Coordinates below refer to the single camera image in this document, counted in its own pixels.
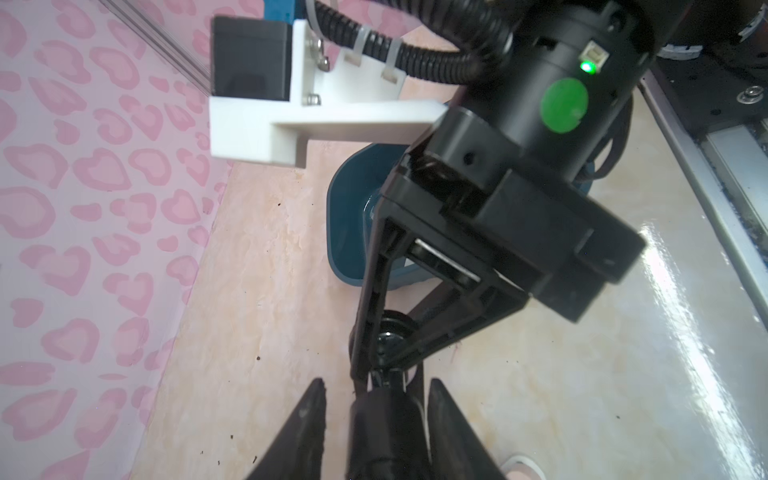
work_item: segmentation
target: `beige floor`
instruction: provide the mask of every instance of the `beige floor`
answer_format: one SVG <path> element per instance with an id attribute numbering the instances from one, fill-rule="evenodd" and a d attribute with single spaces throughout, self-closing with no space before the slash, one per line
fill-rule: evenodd
<path id="1" fill-rule="evenodd" d="M 343 477 L 359 289 L 328 266 L 325 198 L 362 146 L 312 143 L 305 170 L 235 167 L 132 478 L 243 478 L 316 376 L 323 477 Z M 428 376 L 497 461 L 525 452 L 549 478 L 765 478 L 768 334 L 638 93 L 627 152 L 592 196 L 648 241 L 625 281 L 578 325 L 533 302 L 434 355 Z"/>

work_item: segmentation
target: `black hose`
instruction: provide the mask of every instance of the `black hose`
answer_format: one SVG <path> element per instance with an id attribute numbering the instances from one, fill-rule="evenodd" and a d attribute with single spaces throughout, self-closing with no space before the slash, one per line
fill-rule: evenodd
<path id="1" fill-rule="evenodd" d="M 414 15 L 461 51 L 437 51 L 403 43 L 395 67 L 407 75 L 443 84 L 468 84 L 498 66 L 511 44 L 511 28 L 483 0 L 377 0 Z M 320 31 L 333 43 L 353 48 L 360 24 L 315 2 Z M 386 61 L 392 39 L 371 31 L 362 52 Z"/>

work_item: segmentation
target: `zip tie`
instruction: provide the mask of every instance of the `zip tie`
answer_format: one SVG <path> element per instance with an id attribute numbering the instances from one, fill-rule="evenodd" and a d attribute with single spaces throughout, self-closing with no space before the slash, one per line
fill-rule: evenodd
<path id="1" fill-rule="evenodd" d="M 306 0 L 306 20 L 310 23 L 310 28 L 318 37 L 327 40 L 326 36 L 320 31 L 320 23 L 317 21 L 317 10 L 315 9 L 315 0 Z"/>
<path id="2" fill-rule="evenodd" d="M 355 38 L 355 46 L 352 49 L 352 53 L 344 55 L 344 60 L 353 65 L 360 66 L 362 62 L 362 50 L 366 46 L 366 40 L 368 40 L 368 34 L 371 32 L 371 28 L 368 25 L 360 25 L 357 30 L 357 38 Z"/>
<path id="3" fill-rule="evenodd" d="M 391 81 L 393 84 L 397 83 L 395 62 L 397 61 L 397 54 L 400 53 L 401 46 L 402 37 L 393 38 L 392 43 L 389 44 L 389 50 L 386 52 L 386 63 L 382 72 L 382 78 Z"/>

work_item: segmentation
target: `black cylinder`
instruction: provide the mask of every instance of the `black cylinder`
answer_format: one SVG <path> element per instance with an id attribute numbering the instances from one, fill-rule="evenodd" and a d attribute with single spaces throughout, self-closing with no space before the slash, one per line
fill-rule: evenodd
<path id="1" fill-rule="evenodd" d="M 522 155 L 571 182 L 686 3 L 665 2 L 663 18 L 655 10 L 645 15 L 637 7 L 598 0 L 531 10 L 499 74 L 470 84 L 453 104 L 477 114 Z M 596 51 L 607 54 L 601 65 L 592 61 Z"/>
<path id="2" fill-rule="evenodd" d="M 376 388 L 350 409 L 350 480 L 427 480 L 429 454 L 419 404 L 404 392 Z"/>

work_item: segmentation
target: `beige surface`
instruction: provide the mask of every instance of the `beige surface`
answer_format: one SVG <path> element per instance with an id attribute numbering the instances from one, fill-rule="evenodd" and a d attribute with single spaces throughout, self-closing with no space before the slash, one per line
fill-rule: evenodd
<path id="1" fill-rule="evenodd" d="M 343 477 L 359 289 L 328 266 L 325 198 L 362 146 L 311 143 L 305 170 L 235 167 L 132 478 L 243 478 L 316 376 L 323 477 Z M 639 94 L 627 152 L 591 195 L 649 241 L 627 279 L 579 325 L 533 302 L 434 355 L 428 376 L 499 463 L 525 452 L 550 479 L 765 478 L 768 334 Z"/>

